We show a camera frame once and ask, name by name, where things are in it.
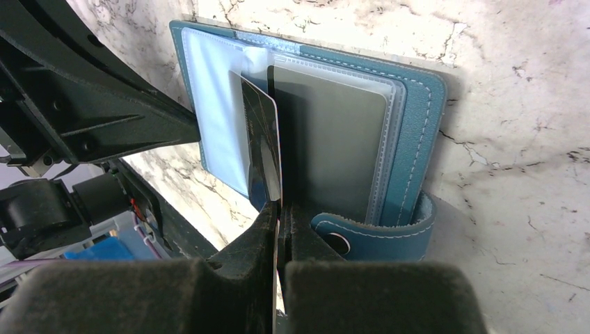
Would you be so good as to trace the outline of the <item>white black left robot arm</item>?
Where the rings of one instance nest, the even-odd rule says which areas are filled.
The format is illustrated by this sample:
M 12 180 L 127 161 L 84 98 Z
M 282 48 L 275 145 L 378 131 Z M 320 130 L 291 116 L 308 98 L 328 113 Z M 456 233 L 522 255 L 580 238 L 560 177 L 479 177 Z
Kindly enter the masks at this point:
M 160 202 L 121 163 L 200 140 L 196 117 L 91 33 L 65 1 L 1 2 L 1 245 L 17 259 L 83 241 L 133 212 L 163 230 Z

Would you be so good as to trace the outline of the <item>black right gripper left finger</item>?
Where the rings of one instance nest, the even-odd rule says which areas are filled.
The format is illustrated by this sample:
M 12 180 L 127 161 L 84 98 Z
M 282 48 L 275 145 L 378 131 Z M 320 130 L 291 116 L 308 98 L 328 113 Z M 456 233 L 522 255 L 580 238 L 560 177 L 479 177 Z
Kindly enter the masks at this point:
M 52 261 L 1 313 L 2 333 L 273 333 L 276 202 L 208 259 Z

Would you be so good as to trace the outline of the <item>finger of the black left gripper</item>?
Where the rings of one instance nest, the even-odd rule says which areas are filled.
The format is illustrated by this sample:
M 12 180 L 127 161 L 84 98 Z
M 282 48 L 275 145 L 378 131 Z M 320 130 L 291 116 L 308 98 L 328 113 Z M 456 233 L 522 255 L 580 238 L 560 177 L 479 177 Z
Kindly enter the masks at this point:
M 31 177 L 200 140 L 194 113 L 109 51 L 66 1 L 1 2 L 1 161 Z

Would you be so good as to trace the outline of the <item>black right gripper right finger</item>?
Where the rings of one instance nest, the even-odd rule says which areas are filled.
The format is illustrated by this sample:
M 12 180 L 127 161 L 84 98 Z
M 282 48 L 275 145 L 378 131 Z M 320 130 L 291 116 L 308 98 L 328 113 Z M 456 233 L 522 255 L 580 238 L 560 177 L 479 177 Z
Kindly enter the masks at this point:
M 475 292 L 456 267 L 425 262 L 438 209 L 419 203 L 400 228 L 283 207 L 289 259 L 281 279 L 287 333 L 485 333 Z

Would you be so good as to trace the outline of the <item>dark credit card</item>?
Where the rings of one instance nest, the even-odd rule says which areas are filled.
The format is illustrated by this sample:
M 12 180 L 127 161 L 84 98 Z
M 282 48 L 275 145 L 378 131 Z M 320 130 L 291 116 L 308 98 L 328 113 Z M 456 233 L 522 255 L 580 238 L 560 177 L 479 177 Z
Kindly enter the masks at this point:
M 260 211 L 266 202 L 280 202 L 282 198 L 277 106 L 255 84 L 239 78 L 250 158 L 248 198 Z
M 393 85 L 278 63 L 268 78 L 285 203 L 363 221 Z

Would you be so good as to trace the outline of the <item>teal leather card holder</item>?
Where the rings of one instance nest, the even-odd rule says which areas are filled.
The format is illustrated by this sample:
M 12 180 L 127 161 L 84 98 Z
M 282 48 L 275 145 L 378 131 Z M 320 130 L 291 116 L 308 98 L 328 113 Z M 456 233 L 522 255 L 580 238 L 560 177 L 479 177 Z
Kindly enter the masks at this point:
M 386 81 L 394 87 L 365 219 L 357 221 L 316 213 L 309 205 L 287 204 L 283 181 L 281 211 L 298 205 L 314 216 L 332 214 L 360 225 L 400 228 L 413 223 L 419 203 L 433 202 L 423 192 L 422 183 L 446 101 L 446 85 L 438 75 L 392 61 L 196 22 L 173 21 L 170 32 L 196 115 L 204 168 L 236 192 L 249 199 L 250 158 L 239 76 L 273 98 L 268 68 L 278 63 L 304 71 L 320 69 L 349 78 Z M 278 135 L 282 175 L 279 125 Z

